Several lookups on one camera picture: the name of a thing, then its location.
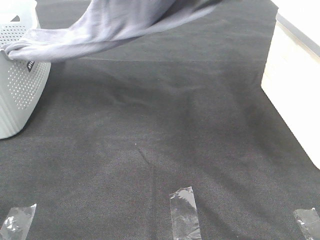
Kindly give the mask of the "grey towel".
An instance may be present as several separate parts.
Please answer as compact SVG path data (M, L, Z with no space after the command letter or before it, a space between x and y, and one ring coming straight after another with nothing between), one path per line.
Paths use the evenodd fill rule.
M29 29L2 47L11 60L63 62L104 52L211 13L219 0L92 0L70 27Z

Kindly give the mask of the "black table cloth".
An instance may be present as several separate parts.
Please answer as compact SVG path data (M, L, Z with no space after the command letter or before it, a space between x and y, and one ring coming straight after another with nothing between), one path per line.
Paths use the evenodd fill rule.
M54 63L25 128L0 142L0 218L36 205L30 240L170 240L192 187L205 240L302 240L320 172L261 89L277 7L211 14Z

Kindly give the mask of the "middle clear tape strip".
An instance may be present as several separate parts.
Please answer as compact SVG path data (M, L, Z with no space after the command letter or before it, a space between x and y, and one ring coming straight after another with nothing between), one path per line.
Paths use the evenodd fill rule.
M191 186L169 195L174 240L201 240L197 206Z

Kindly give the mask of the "clear tape strip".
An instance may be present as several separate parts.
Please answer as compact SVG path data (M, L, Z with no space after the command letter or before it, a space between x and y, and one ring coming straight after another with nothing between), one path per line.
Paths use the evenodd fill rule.
M314 207L296 209L293 215L306 240L320 240L320 216Z
M37 204L12 207L0 229L1 240L25 240L36 212Z
M169 195L174 240L201 240L197 206L191 186Z

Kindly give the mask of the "cream storage box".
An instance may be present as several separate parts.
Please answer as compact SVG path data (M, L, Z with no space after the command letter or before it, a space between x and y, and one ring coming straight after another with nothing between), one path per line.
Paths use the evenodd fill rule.
M261 88L320 166L320 2L277 0Z

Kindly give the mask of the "grey perforated laundry basket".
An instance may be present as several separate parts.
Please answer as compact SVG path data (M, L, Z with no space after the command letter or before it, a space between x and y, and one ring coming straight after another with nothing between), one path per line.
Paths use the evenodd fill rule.
M40 28L35 0L0 2L0 44L18 41L27 30ZM45 88L49 62L10 60L0 51L0 138L18 134L26 125Z

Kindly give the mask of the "left clear tape strip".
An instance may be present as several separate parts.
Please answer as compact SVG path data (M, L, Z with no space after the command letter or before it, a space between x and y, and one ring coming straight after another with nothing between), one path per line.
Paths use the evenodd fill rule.
M36 212L37 204L12 207L0 229L1 240L25 240Z

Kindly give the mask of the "right clear tape strip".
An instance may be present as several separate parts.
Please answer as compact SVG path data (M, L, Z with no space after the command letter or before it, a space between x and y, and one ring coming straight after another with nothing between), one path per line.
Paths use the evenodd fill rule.
M306 240L320 240L320 216L314 207L296 209L293 215Z

